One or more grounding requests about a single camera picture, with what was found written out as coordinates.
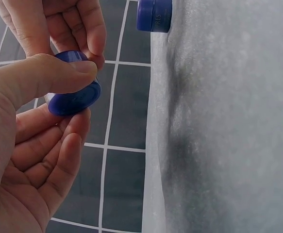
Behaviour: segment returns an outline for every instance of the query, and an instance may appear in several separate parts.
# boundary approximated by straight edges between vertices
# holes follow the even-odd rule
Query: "jar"
[[[168,33],[172,16],[172,0],[139,0],[137,29]]]
[[[64,62],[88,61],[85,54],[80,51],[65,51],[55,55]],[[57,116],[71,116],[81,112],[98,100],[101,94],[101,86],[98,79],[75,93],[54,94],[48,93],[44,99],[49,112]]]

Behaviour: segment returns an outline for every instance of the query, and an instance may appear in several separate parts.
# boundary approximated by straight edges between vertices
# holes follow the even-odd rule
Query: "palm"
[[[63,119],[44,105],[17,118],[14,152],[0,184],[0,232],[43,232],[78,171],[78,139],[87,134],[89,111]]]

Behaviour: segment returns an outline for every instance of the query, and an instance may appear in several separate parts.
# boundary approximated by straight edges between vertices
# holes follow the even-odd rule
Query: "cosmetic jar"
[[[154,33],[168,33],[172,16],[172,0],[139,0],[137,29]]]
[[[64,62],[88,61],[80,51],[65,51],[55,55]],[[71,116],[91,106],[100,97],[101,86],[97,78],[87,87],[75,93],[54,94],[44,96],[49,112],[57,116]]]

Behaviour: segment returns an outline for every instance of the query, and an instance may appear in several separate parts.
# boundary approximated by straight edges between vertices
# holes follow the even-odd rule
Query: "white fabric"
[[[173,6],[151,39],[143,232],[283,232],[283,0]]]

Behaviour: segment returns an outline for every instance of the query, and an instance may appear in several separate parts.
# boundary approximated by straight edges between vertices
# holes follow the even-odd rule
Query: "hand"
[[[0,0],[0,15],[27,56],[80,50],[101,69],[106,28],[99,0]]]
[[[89,110],[66,118],[46,105],[16,110],[48,92],[78,91],[96,73],[93,62],[46,54],[0,68],[0,233],[45,232],[77,175],[89,130]]]

